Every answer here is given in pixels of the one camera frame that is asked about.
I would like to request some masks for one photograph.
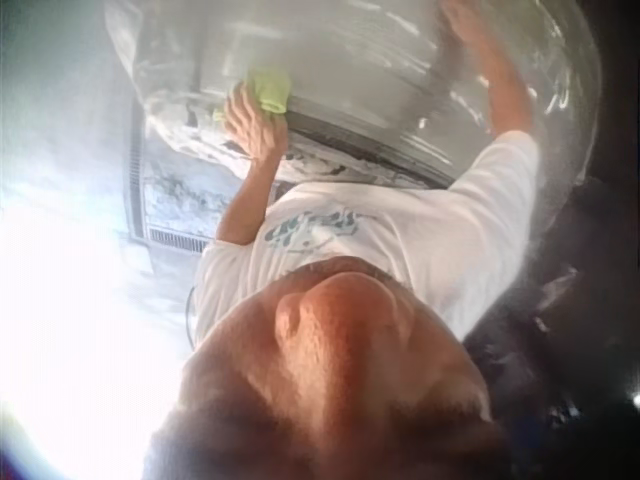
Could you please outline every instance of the green cleaning rag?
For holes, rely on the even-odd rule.
[[[291,78],[287,72],[277,68],[254,68],[249,71],[246,84],[265,112],[276,114],[287,113],[287,102],[291,95]],[[216,121],[224,119],[224,112],[213,112]]]

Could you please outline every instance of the plastic wrap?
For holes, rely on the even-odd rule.
[[[573,1],[478,4],[535,105],[543,230],[587,164],[598,52]],[[248,162],[212,113],[256,66],[294,82],[283,181],[446,186],[491,141],[486,79],[437,0],[108,0],[107,25],[148,122],[238,177]]]

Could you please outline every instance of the hair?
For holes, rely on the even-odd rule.
[[[360,461],[349,453],[318,461],[295,444],[291,428],[238,405],[176,410],[151,439],[145,480],[210,479],[507,479],[500,428],[452,413],[424,421],[396,415],[388,448]],[[366,464],[366,475],[362,465]]]

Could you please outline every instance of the fingers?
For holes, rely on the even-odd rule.
[[[233,89],[233,92],[231,92],[231,95],[229,95],[229,98],[227,99],[227,103],[224,105],[224,115],[226,119],[225,127],[228,125],[227,130],[230,131],[230,128],[233,128],[235,132],[239,132],[246,128],[245,121],[239,114],[237,108],[237,90],[239,87],[240,85],[237,85]]]
[[[229,120],[229,114],[227,114],[227,119],[224,122],[224,128],[233,140],[238,138],[238,127]]]
[[[240,93],[244,108],[248,113],[249,118],[254,121],[259,119],[262,116],[262,109],[258,105],[252,89],[249,88],[246,83],[243,83]]]
[[[464,3],[459,0],[444,0],[442,2],[442,9],[450,22],[456,23],[460,21],[463,10],[465,8]]]
[[[276,138],[283,138],[287,136],[288,128],[287,120],[284,115],[273,116],[273,127],[275,129]]]

